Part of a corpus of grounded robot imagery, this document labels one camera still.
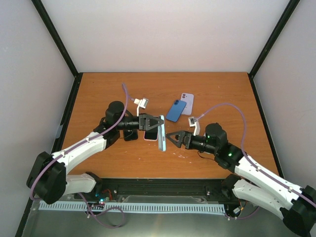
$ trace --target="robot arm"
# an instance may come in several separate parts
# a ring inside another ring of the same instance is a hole
[[[315,202],[315,189],[310,186],[303,189],[292,184],[261,166],[251,156],[245,157],[240,148],[228,142],[226,132],[218,123],[206,126],[205,136],[178,131],[168,133],[166,137],[179,148],[185,145],[186,149],[214,154],[214,160],[222,168],[237,174],[230,175],[223,182],[222,192],[227,198],[234,195],[261,206],[283,220],[297,235],[309,236],[316,222],[316,209],[296,193]]]
[[[68,175],[69,172],[90,156],[115,143],[120,137],[120,130],[133,130],[137,133],[137,130],[147,131],[163,124],[163,120],[158,117],[148,114],[133,116],[127,111],[129,116],[124,116],[115,128],[100,135],[117,122],[123,109],[122,102],[112,102],[106,110],[105,118],[100,121],[93,132],[81,141],[52,154],[46,152],[39,154],[27,180],[27,186],[31,188],[41,171],[51,161],[59,158],[35,185],[34,191],[41,199],[47,204],[52,204],[66,194],[94,192],[95,195],[99,195],[102,189],[102,180],[99,177],[91,172],[82,175]]]

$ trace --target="gray floor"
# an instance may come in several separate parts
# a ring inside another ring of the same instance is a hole
[[[250,206],[244,214],[252,211]],[[100,216],[118,224],[119,213]],[[32,210],[23,237],[295,237],[283,222],[260,209],[247,220],[205,214],[126,214],[126,224],[106,229],[83,212]]]

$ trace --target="phone screen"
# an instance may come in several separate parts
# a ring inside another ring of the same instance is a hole
[[[156,125],[157,123],[158,121],[152,120],[151,125]],[[155,127],[149,131],[145,131],[144,139],[156,141],[158,139],[158,127]]]

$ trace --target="wooden table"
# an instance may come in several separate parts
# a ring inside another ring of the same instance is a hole
[[[121,83],[125,82],[133,98],[148,98],[144,113],[166,115],[172,103],[183,92],[195,95],[192,115],[197,117],[211,106],[223,102],[237,105],[247,120],[245,150],[260,164],[277,174],[277,167],[249,83],[247,73],[84,73],[75,101],[63,148],[88,135],[105,115],[108,104],[125,102]],[[136,105],[129,101],[128,110],[136,114]],[[165,122],[166,132],[193,131],[188,116],[178,122]],[[240,146],[243,132],[240,114],[232,107],[222,106],[200,120],[205,126],[218,122],[228,140]],[[109,149],[97,153],[78,165],[71,174],[92,171],[102,178],[225,178],[230,172],[212,160],[202,159],[195,150],[175,147],[167,141],[167,151],[158,150],[158,142],[119,139]]]

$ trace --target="white backdrop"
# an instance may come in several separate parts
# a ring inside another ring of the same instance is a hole
[[[316,1],[301,1],[255,83],[286,178],[316,188]],[[316,237],[314,226],[312,236]]]
[[[80,72],[249,72],[287,3],[43,0]]]
[[[15,236],[37,155],[50,153],[73,83],[32,2],[0,8],[0,236]]]

